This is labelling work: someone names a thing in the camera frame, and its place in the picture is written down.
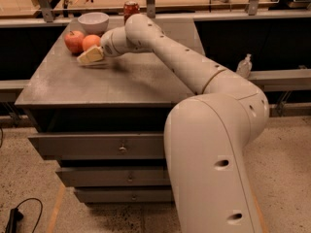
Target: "red can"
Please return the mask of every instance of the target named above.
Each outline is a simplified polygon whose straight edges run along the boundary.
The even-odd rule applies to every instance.
[[[124,13],[124,23],[126,23],[127,19],[130,16],[140,13],[138,3],[134,1],[126,1],[123,6],[123,13]]]

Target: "clear bottle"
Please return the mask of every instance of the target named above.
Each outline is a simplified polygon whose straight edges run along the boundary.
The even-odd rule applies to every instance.
[[[236,73],[244,79],[249,78],[252,70],[251,54],[247,53],[245,59],[242,59],[236,69]]]

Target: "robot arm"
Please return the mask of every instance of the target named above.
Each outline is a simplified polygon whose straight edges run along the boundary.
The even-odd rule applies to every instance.
[[[242,149],[263,130],[268,103],[252,83],[166,37],[143,15],[101,39],[106,56],[154,52],[195,96],[167,118],[164,147],[183,233],[265,232]]]

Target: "white bowl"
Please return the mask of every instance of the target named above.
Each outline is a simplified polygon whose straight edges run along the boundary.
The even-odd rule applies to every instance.
[[[81,15],[79,24],[89,35],[102,35],[108,27],[109,16],[101,12],[92,12]]]

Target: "floor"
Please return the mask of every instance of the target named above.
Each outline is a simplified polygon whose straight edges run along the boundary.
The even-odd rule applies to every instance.
[[[174,204],[79,203],[54,173],[57,164],[43,161],[27,136],[35,133],[24,118],[13,127],[0,117],[0,232],[10,209],[38,198],[43,212],[36,232],[46,233],[178,233]],[[259,138],[245,148],[245,163],[270,233],[311,232],[311,116],[272,117]],[[40,203],[20,205],[24,219],[18,231],[32,232]]]

